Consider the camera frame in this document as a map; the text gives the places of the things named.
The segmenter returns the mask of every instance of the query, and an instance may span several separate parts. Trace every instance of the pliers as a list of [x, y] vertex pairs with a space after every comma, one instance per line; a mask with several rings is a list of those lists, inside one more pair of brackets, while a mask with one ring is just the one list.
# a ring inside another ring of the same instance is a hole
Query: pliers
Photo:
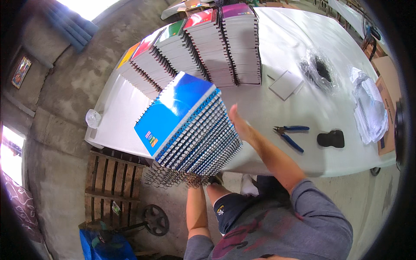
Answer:
[[293, 148], [298, 150], [299, 152], [303, 153], [304, 150], [300, 148], [299, 145], [297, 145], [287, 134], [285, 134], [286, 131], [307, 131], [309, 130], [309, 127], [307, 126], [284, 126], [279, 127], [275, 126], [274, 130], [280, 134], [281, 137], [283, 137]]

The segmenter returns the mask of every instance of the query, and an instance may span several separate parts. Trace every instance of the green notebook cover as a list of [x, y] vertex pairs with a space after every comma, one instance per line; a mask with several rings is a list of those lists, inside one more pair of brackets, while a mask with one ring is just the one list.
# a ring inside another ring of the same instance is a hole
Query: green notebook cover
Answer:
[[159, 40], [156, 42], [156, 45], [170, 37], [179, 35], [182, 31], [183, 25], [185, 23], [185, 19], [174, 22], [173, 24], [169, 25], [165, 31], [160, 35]]

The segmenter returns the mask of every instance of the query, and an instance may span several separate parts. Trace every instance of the shorts logo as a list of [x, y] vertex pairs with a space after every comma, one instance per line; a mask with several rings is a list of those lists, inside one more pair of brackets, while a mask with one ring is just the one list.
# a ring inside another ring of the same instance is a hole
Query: shorts logo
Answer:
[[150, 131], [147, 132], [147, 134], [145, 135], [145, 137], [147, 138], [147, 140], [149, 141], [149, 143], [150, 143], [150, 145], [152, 147], [154, 147], [155, 144], [158, 141], [158, 139], [156, 137], [154, 137]]
[[224, 210], [222, 210], [222, 208], [224, 208], [224, 205], [221, 205], [221, 206], [218, 208], [218, 210], [217, 210], [218, 216], [221, 216], [222, 214], [224, 214]]

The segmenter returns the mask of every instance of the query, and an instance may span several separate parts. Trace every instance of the wooden pallet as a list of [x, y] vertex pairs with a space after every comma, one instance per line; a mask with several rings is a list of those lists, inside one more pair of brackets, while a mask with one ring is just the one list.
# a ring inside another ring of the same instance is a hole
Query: wooden pallet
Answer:
[[[85, 182], [85, 221], [103, 220], [114, 228], [136, 224], [140, 178], [145, 165], [90, 151]], [[115, 201], [120, 216], [112, 210]]]

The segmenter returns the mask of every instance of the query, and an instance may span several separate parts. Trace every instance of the blue curtain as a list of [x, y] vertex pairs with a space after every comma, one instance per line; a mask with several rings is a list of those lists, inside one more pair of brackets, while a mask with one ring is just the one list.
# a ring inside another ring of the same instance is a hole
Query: blue curtain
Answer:
[[77, 52], [81, 52], [98, 31], [98, 26], [58, 1], [52, 1], [45, 8], [45, 14], [52, 25], [71, 42]]

